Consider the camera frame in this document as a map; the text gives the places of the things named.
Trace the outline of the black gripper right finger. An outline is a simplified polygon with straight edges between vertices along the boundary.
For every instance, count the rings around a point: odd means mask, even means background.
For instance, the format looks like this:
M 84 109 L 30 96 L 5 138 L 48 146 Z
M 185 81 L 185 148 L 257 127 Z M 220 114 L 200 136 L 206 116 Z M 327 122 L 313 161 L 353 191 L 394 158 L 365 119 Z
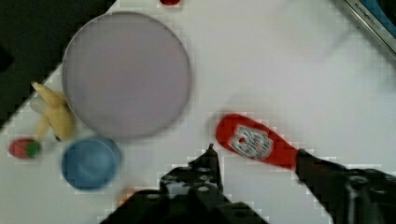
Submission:
M 332 218 L 333 224 L 396 224 L 395 176 L 376 169 L 348 169 L 297 152 L 295 174 Z

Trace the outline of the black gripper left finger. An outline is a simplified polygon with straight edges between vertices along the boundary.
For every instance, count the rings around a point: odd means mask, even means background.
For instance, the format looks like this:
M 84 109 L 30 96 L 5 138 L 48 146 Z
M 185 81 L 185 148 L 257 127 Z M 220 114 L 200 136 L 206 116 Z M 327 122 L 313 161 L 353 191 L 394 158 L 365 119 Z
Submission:
M 201 156 L 164 175 L 160 179 L 160 195 L 188 208 L 214 208 L 223 204 L 219 155 L 214 145 L 210 143 Z

